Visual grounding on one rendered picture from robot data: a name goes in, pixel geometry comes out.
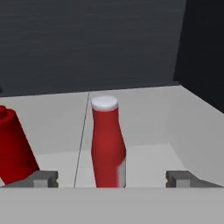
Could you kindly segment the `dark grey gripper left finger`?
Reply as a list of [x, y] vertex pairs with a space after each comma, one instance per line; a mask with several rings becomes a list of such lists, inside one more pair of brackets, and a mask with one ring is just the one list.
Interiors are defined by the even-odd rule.
[[35, 171], [28, 178], [6, 185], [6, 187], [51, 188], [58, 187], [59, 173], [57, 171]]

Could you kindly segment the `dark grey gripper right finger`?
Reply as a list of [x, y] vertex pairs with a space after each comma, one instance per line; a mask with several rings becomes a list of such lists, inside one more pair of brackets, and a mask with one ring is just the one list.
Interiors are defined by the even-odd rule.
[[219, 185], [199, 179], [189, 171], [167, 171], [165, 173], [166, 187], [176, 188], [216, 188]]

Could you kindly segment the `all-red ketchup bottle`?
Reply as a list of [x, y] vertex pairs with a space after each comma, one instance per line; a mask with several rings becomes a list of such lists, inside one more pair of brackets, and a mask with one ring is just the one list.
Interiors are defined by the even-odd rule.
[[0, 179], [8, 185], [38, 170], [16, 111], [0, 105]]

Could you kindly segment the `white-capped red ketchup bottle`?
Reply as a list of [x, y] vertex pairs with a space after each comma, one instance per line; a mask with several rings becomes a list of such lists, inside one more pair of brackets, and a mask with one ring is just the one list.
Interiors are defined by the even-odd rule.
[[92, 99], [91, 157], [97, 187], [126, 186], [126, 147], [119, 123], [118, 100], [105, 95]]

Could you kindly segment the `black fridge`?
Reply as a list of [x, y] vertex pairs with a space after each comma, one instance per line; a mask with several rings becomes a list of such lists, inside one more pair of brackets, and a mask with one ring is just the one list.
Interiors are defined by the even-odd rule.
[[224, 113], [224, 0], [186, 0], [174, 80]]

